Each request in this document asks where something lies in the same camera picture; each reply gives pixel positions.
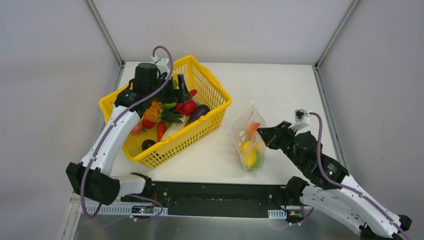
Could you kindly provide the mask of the yellow plastic shopping basket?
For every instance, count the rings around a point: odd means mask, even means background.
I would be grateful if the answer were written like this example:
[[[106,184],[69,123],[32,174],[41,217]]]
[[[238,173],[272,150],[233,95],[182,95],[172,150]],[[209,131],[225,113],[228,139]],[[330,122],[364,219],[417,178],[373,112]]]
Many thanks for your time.
[[[188,55],[174,62],[170,62],[168,58],[160,59],[154,56],[150,63],[156,62],[171,65],[170,72],[173,77],[183,74],[191,95],[190,99],[196,102],[196,106],[207,105],[210,112],[191,124],[187,124],[190,115],[186,115],[185,127],[172,136],[166,137],[163,141],[157,141],[158,123],[152,129],[144,128],[141,134],[129,134],[119,151],[123,151],[130,161],[139,162],[151,169],[158,167],[172,156],[218,129],[226,108],[231,104],[230,95],[222,88],[217,78],[194,56]],[[116,93],[123,88],[108,94],[99,101],[106,124],[116,99]],[[142,151],[141,145],[145,140],[153,140],[156,144]]]

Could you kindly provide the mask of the purple toy eggplant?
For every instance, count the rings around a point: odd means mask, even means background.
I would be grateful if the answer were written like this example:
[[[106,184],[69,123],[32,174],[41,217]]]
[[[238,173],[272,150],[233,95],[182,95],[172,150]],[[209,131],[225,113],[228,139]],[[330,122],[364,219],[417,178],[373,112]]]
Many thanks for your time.
[[[191,123],[197,121],[200,117],[205,116],[210,111],[211,109],[207,105],[200,104],[194,109],[194,111],[190,115],[187,124],[190,125]]]

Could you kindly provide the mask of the orange toy peach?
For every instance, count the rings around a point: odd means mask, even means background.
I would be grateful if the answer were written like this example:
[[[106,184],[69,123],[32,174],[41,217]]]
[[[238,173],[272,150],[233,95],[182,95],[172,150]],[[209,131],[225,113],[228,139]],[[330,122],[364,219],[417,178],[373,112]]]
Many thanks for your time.
[[[257,132],[257,129],[260,127],[260,123],[259,122],[252,122],[248,127],[247,127],[247,134],[250,138],[253,138],[255,133]]]

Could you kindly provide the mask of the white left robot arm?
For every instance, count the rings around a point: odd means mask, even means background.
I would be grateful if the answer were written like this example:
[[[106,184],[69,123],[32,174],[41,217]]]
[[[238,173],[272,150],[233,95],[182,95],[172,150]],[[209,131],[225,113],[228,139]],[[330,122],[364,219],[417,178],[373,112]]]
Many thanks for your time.
[[[66,168],[73,191],[80,196],[82,204],[89,199],[108,206],[132,194],[143,203],[152,198],[153,189],[146,185],[144,176],[138,173],[112,176],[111,173],[119,149],[154,102],[160,102],[168,113],[190,99],[185,77],[181,73],[173,77],[171,70],[168,63],[142,62],[135,68],[133,79],[116,92],[100,136],[79,163],[71,162]]]

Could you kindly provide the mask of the yellow toy lemon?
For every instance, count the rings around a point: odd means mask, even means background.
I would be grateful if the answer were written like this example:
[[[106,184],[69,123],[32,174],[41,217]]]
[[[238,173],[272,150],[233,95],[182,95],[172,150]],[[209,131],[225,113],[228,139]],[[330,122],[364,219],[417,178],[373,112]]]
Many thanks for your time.
[[[247,140],[241,147],[241,154],[249,154],[252,151],[252,142],[250,140]]]

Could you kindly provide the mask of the green toy pepper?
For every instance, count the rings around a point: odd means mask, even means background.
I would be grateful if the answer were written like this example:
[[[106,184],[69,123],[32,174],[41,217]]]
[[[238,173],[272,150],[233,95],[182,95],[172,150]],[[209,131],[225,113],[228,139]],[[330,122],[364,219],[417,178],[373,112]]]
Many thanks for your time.
[[[263,167],[264,161],[265,161],[265,154],[262,152],[257,151],[256,152],[256,160],[254,165],[252,166],[253,169],[260,169]]]

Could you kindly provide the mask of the clear zip top bag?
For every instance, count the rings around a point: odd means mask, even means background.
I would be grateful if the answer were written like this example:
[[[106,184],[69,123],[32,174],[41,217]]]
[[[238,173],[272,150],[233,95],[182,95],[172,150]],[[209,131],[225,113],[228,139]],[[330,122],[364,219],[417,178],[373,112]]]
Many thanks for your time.
[[[257,130],[267,123],[258,112],[255,103],[242,112],[233,122],[231,134],[243,169],[257,177],[263,170],[266,146]]]

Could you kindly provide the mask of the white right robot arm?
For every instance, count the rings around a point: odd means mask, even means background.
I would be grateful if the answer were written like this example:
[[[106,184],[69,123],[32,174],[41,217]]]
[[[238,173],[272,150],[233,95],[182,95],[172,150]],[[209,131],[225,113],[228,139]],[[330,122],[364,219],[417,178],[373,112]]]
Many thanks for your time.
[[[350,229],[362,240],[409,239],[412,219],[383,207],[337,160],[322,152],[321,138],[310,131],[298,133],[283,121],[274,127],[259,127],[257,133],[272,150],[281,150],[306,180],[292,177],[284,200],[318,210]]]

